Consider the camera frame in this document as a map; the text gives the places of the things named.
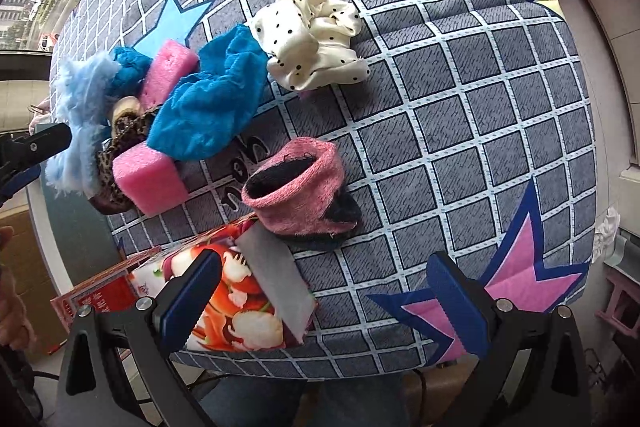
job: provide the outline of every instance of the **cardboard box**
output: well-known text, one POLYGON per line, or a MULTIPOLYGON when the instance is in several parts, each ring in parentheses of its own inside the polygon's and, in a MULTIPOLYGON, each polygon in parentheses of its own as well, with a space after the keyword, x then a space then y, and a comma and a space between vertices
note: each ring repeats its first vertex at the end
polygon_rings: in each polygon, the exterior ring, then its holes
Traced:
POLYGON ((135 304, 138 293, 129 282, 129 273, 140 263, 160 251, 159 247, 131 255, 126 261, 98 273, 70 292, 51 299, 55 310, 66 331, 76 316, 80 306, 89 304, 98 312, 117 312, 126 310, 135 304))
POLYGON ((139 295, 156 297, 204 250, 223 263, 222 281, 187 340, 196 351, 258 351, 303 342, 316 300, 282 241, 255 214, 201 233, 133 270, 139 295))
POLYGON ((7 225, 14 227, 14 237, 0 252, 0 263, 14 274, 16 292, 38 338, 34 349, 27 353, 30 361, 35 362, 64 341, 66 331, 49 305, 56 290, 42 259, 28 208, 4 213, 0 227, 7 225))

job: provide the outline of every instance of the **white polka dot fabric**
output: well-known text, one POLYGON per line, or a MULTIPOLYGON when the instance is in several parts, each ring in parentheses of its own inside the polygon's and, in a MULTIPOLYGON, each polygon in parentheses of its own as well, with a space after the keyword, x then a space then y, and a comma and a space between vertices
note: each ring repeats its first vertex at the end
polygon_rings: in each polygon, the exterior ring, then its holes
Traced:
POLYGON ((254 38, 273 57, 267 69, 285 89, 356 84, 369 76, 367 61, 349 48, 362 29, 345 0, 276 0, 250 22, 254 38))

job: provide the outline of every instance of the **pink sock cuff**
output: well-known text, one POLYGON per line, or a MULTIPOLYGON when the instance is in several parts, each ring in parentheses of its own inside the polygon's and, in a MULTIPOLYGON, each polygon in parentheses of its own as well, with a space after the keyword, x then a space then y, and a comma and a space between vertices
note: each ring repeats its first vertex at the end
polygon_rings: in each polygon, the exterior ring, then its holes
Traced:
POLYGON ((356 220, 332 221, 325 213, 343 183, 344 168, 335 144, 296 138, 247 181, 242 201, 278 235, 341 234, 354 229, 356 220))

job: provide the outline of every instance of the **light blue star on tablecloth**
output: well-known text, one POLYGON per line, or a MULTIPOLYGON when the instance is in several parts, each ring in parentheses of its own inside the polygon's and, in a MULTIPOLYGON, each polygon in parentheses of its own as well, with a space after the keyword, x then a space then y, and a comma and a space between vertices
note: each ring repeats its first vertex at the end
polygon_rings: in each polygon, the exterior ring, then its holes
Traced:
POLYGON ((137 52, 153 58, 168 39, 188 47, 189 35, 215 1, 206 0, 183 9, 180 1, 166 0, 156 26, 143 35, 133 45, 133 48, 137 52))

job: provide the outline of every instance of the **grid pattern tablecloth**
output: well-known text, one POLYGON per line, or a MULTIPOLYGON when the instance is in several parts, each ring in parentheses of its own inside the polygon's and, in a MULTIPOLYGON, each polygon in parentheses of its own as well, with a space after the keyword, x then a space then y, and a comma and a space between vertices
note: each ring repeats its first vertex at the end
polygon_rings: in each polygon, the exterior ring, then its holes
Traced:
MULTIPOLYGON (((133 45, 167 0, 82 0, 56 47, 86 57, 133 45)), ((206 0, 176 0, 183 8, 206 0)), ((273 0, 215 0, 188 39, 206 41, 273 0)), ((165 245, 249 212, 242 182, 295 136, 338 144, 364 219, 330 253, 294 252, 319 301, 304 346, 254 354, 179 353, 185 363, 284 378, 372 375, 424 365, 431 339, 366 298, 418 287, 446 249, 471 277, 489 263, 536 182, 545 266, 591 255, 593 128, 577 51, 562 19, 526 0, 351 0, 364 29, 352 47, 370 79, 300 99, 274 82, 258 115, 222 153, 182 163, 184 205, 150 219, 111 216, 127 252, 165 245)))

